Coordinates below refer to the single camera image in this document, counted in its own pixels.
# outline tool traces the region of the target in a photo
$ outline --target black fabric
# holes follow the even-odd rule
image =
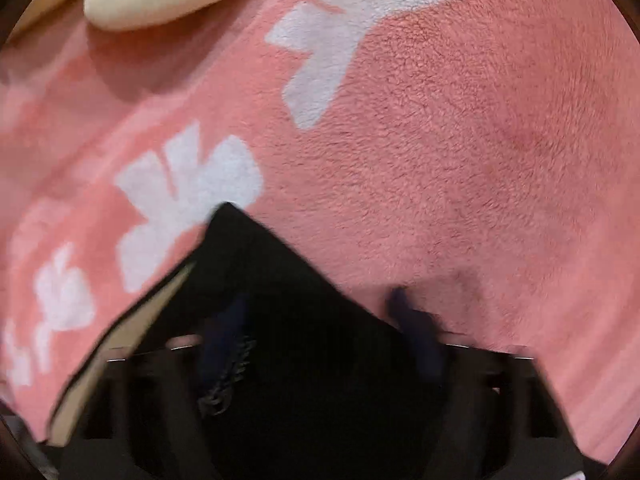
[[[603,478],[606,471],[606,464],[598,462],[597,460],[589,458],[588,456],[584,457],[584,477],[586,480],[598,480],[599,478]]]
[[[403,287],[394,288],[386,299],[386,311],[413,350],[420,378],[441,384],[445,371],[440,328],[428,312],[415,309]]]
[[[421,476],[446,393],[420,379],[398,330],[232,206],[216,212],[193,259],[139,350],[247,296],[243,336],[255,347],[228,408],[204,419],[225,480]]]
[[[202,394],[223,381],[225,374],[229,374],[230,362],[240,358],[246,311],[247,298],[243,294],[205,323],[196,366],[197,389]]]

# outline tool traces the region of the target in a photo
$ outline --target pink fleece blanket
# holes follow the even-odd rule
[[[532,348],[582,450],[640,415],[640,47],[610,0],[226,0],[0,56],[2,367],[39,438],[108,326],[246,208],[374,312]]]

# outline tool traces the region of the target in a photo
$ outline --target pink fabric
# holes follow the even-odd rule
[[[2,51],[2,363],[37,437],[233,200],[374,312],[407,283],[479,344],[531,347],[582,450],[615,455],[640,416],[638,42],[610,0],[380,1],[128,34],[75,1]]]

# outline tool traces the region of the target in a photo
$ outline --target fleece texture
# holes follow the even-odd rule
[[[0,55],[2,369],[39,438],[230,201],[375,313],[541,361],[583,452],[640,415],[640,46],[611,0],[81,2]]]

